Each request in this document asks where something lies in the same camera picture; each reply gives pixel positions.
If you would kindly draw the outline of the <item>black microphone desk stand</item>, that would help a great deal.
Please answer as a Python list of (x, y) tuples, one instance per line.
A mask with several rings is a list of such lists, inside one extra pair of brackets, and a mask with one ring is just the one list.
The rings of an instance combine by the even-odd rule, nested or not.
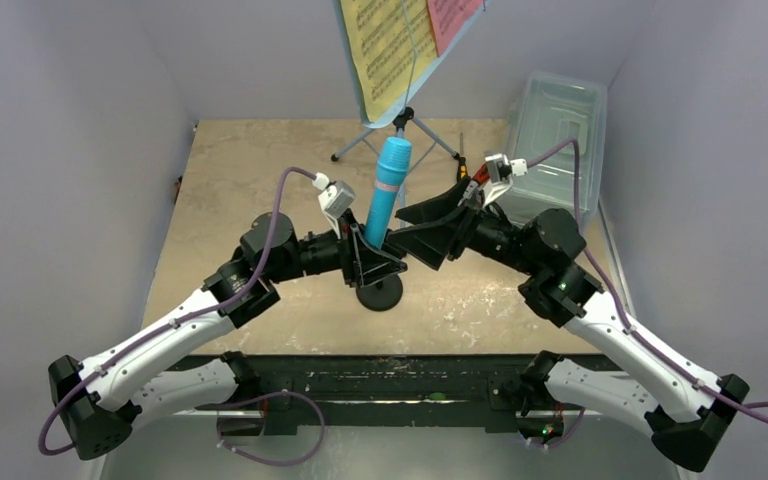
[(407, 270), (403, 261), (364, 267), (357, 277), (355, 294), (362, 306), (375, 312), (394, 308), (402, 299), (400, 274)]

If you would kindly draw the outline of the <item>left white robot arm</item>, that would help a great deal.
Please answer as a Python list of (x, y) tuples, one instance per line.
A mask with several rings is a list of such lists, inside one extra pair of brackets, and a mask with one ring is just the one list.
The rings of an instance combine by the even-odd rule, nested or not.
[(82, 460), (120, 446), (138, 427), (191, 408), (244, 409), (266, 405), (261, 377), (245, 355), (226, 352), (177, 370), (197, 348), (254, 320), (280, 299), (280, 282), (332, 271), (356, 289), (373, 287), (406, 270), (406, 253), (389, 241), (376, 247), (352, 212), (335, 229), (296, 235), (283, 213), (257, 217), (232, 257), (180, 305), (130, 339), (78, 360), (64, 355), (48, 367), (54, 412)]

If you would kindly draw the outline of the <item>pink sheet music page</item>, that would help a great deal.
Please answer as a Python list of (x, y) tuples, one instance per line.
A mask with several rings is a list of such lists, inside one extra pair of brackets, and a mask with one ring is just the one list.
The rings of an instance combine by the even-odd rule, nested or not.
[(427, 0), (437, 54), (442, 56), (465, 23), (479, 10), (483, 0)]

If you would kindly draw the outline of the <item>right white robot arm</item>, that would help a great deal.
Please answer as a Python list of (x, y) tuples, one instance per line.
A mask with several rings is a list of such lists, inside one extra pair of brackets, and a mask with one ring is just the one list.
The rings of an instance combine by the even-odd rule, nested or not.
[(597, 348), (618, 368), (588, 370), (544, 351), (522, 375), (524, 399), (552, 400), (612, 417), (648, 436), (674, 464), (702, 472), (749, 393), (735, 374), (719, 375), (690, 361), (630, 317), (599, 270), (576, 261), (586, 242), (567, 210), (547, 209), (523, 225), (485, 208), (461, 180), (445, 193), (401, 208), (398, 248), (436, 269), (472, 250), (525, 275), (526, 305)]

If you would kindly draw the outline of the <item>teal microphone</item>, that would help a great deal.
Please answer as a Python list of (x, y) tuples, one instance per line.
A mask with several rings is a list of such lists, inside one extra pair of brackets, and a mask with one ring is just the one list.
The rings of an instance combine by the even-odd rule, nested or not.
[(412, 144), (397, 136), (388, 137), (379, 154), (364, 228), (364, 238), (373, 247), (380, 248), (384, 243), (396, 198), (410, 168), (411, 154)]

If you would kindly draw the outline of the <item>yellow sheet music page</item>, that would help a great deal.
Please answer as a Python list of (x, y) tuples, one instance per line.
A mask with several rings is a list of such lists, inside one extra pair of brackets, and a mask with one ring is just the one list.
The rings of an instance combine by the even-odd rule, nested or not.
[(418, 91), (437, 60), (425, 1), (338, 1), (361, 119), (386, 125)]

